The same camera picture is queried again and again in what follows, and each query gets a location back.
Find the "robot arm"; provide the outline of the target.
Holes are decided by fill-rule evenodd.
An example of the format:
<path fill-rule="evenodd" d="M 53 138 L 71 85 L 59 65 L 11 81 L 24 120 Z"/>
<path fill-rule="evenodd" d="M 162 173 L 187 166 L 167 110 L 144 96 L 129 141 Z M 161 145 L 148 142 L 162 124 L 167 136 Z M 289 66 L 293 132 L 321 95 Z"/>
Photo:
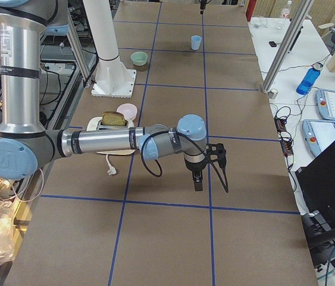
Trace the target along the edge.
<path fill-rule="evenodd" d="M 139 150 L 145 160 L 183 153 L 195 190 L 202 189 L 206 129 L 194 114 L 161 125 L 93 131 L 46 130 L 39 120 L 40 36 L 69 30 L 66 1 L 0 1 L 2 122 L 0 177 L 19 180 L 61 157 Z"/>

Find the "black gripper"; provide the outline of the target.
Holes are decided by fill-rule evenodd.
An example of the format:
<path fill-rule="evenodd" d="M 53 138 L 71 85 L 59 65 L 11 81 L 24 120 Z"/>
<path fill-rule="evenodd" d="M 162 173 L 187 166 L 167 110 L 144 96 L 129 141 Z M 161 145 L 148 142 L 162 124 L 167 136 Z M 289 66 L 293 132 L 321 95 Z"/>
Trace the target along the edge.
<path fill-rule="evenodd" d="M 202 171 L 205 168 L 205 156 L 200 155 L 184 155 L 184 162 L 189 171 L 192 172 L 195 191 L 203 191 Z"/>

